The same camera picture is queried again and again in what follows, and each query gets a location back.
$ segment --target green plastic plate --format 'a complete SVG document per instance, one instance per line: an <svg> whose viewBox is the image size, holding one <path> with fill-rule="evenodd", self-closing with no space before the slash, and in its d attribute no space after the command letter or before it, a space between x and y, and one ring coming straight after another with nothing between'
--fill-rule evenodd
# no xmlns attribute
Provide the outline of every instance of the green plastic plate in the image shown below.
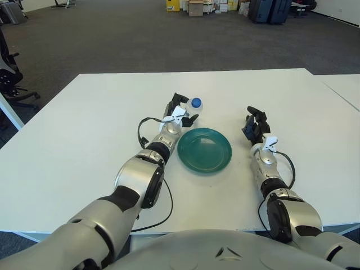
<svg viewBox="0 0 360 270"><path fill-rule="evenodd" d="M231 160L231 146L223 134L210 128L186 132L178 142L178 155L186 167L196 172L214 173Z"/></svg>

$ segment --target black suitcase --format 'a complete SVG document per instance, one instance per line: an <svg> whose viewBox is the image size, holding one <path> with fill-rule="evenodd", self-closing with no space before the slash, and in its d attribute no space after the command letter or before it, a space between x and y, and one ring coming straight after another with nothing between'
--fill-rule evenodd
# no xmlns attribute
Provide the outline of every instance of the black suitcase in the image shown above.
<svg viewBox="0 0 360 270"><path fill-rule="evenodd" d="M291 0L274 0L270 10L269 23L283 24L287 19L290 7Z"/></svg>
<svg viewBox="0 0 360 270"><path fill-rule="evenodd" d="M8 16L13 24L21 24L26 22L26 18L17 3L4 3L1 4L2 10Z"/></svg>
<svg viewBox="0 0 360 270"><path fill-rule="evenodd" d="M249 4L249 19L254 23L266 23L273 0L251 0Z"/></svg>

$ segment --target white wall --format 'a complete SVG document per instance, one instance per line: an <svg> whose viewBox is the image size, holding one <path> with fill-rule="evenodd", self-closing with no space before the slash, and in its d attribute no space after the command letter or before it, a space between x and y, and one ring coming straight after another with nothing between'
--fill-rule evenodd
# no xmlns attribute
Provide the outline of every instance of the white wall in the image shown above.
<svg viewBox="0 0 360 270"><path fill-rule="evenodd" d="M360 25L360 0L316 0L315 12Z"/></svg>
<svg viewBox="0 0 360 270"><path fill-rule="evenodd" d="M38 10L39 8L49 7L55 5L54 0L23 0L22 6L24 7L24 12Z"/></svg>

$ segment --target black cable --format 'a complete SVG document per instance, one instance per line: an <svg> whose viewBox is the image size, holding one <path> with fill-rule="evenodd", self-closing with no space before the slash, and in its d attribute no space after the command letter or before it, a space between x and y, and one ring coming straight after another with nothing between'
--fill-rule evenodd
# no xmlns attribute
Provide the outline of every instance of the black cable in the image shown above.
<svg viewBox="0 0 360 270"><path fill-rule="evenodd" d="M294 167L294 163L291 161L291 159L289 158L288 155L286 155L285 153L283 152L279 152L279 151L271 151L270 152L273 152L273 153L277 153L277 154L280 154L282 155L283 157L285 157L285 159L289 162L290 166L291 166L291 170L292 170L292 180L291 180L291 183L289 185L289 189L291 189L295 183L295 167ZM265 199L260 203L259 205L259 208L258 208L258 215L259 215L259 219L261 221L261 224L264 226L266 232L269 234L269 236L271 237L271 239L273 239L272 235L270 234L269 230L266 228L262 218L261 218L261 215L260 215L260 208L261 206L263 205L263 203L265 202Z"/></svg>
<svg viewBox="0 0 360 270"><path fill-rule="evenodd" d="M295 183L295 167L294 167L293 162L291 161L289 156L286 155L285 153L282 153L282 152L279 152L279 151L271 151L271 150L270 150L270 152L282 155L289 162L289 164L291 166L291 170L292 170L292 180L291 180L291 183L289 185L289 189L291 189L293 187L294 183Z"/></svg>
<svg viewBox="0 0 360 270"><path fill-rule="evenodd" d="M171 209L170 209L170 213L168 214L168 216L167 216L163 221L161 221L161 222L159 222L159 223L157 223L157 224L150 225L150 226L143 227L143 228L139 228L139 229L132 229L131 232L138 232L138 231L143 231L143 230L146 230L146 229L154 228L154 227L156 227L156 226L158 226L158 225L163 224L165 221L167 221L167 220L170 218L170 216L171 216L171 214L172 214L172 212L173 212L173 208L174 208L174 201L173 201L173 195L171 194L171 191L170 191L170 187L169 187L169 185L168 185L168 183L166 182L165 179L164 179L164 182L165 182L165 184L166 184L166 186L167 186L167 188L168 188L169 195L170 195L170 199L171 199Z"/></svg>
<svg viewBox="0 0 360 270"><path fill-rule="evenodd" d="M263 203L265 202L265 199L259 204L259 207L258 207L258 215L259 215L259 219L261 221L261 224L263 225L263 227L265 228L266 232L268 233L268 235L271 237L271 239L273 239L272 235L270 234L269 230L267 229L267 227L265 226L262 218L261 218L261 215L260 215L260 208L261 206L263 205Z"/></svg>
<svg viewBox="0 0 360 270"><path fill-rule="evenodd" d="M169 121L162 121L162 120L160 120L160 119L158 119L158 118L153 118L153 117L147 117L147 118L142 119L142 120L140 121L140 123L139 123L138 128L137 128L137 138L138 138L138 140L139 140L140 146L141 146L143 149L145 149L145 144L148 143L148 140L147 140L147 139L145 139L144 137L141 138L141 136L140 136L140 127L141 127L141 125L142 125L143 123L145 123L145 122L148 121L148 120L154 120L154 121L159 122L159 123L168 123L168 122L175 121L175 119L178 118L178 117L183 117L183 116L184 116L184 115L175 116L174 119L169 120ZM170 218L171 214L173 213L173 208L174 208L173 195L172 195L172 193L171 193L170 187L169 187L168 183L166 182L165 178L163 179L163 181L165 182L166 187L168 188L168 191L169 191L169 195L170 195L170 200L171 200L170 213L168 214L168 216L167 216L164 220L158 222L157 224L153 224L153 225L150 225L150 226L147 226L147 227L143 227L143 228L139 228L139 229L133 229L133 230L131 230L131 232L138 232L138 231L143 231L143 230L147 230L147 229L150 229L150 228L154 228L154 227L156 227L156 226L158 226L158 225L163 224L165 221L167 221L167 220Z"/></svg>
<svg viewBox="0 0 360 270"><path fill-rule="evenodd" d="M147 118L144 118L140 121L139 123L139 126L137 127L137 139L140 143L140 146L141 148L145 149L145 144L147 144L149 141L147 139L145 139L145 137L141 137L140 136L140 127L143 123L145 123L146 121L149 121L149 120L154 120L156 122L159 122L159 123L168 123L168 122L172 122L172 121L175 121L176 118L178 117L183 117L184 115L178 115L178 116L175 116L174 119L172 120L168 120L168 121L162 121L158 118L153 118L153 117L147 117Z"/></svg>

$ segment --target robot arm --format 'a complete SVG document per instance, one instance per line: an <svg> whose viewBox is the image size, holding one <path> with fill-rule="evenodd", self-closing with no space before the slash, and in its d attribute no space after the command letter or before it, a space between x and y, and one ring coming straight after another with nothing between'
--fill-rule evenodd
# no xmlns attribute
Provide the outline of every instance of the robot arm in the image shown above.
<svg viewBox="0 0 360 270"><path fill-rule="evenodd" d="M242 131L253 144L251 169L266 202L271 237L338 266L360 268L360 246L344 236L323 232L316 210L291 190L293 183L288 186L282 180L274 156L277 138L270 133L266 114L253 107L247 110L251 115Z"/></svg>
<svg viewBox="0 0 360 270"><path fill-rule="evenodd" d="M164 168L181 136L191 126L175 94L165 111L160 133L120 169L114 192L74 215L47 239L0 262L1 269L104 269L119 255L140 211L159 197Z"/></svg>

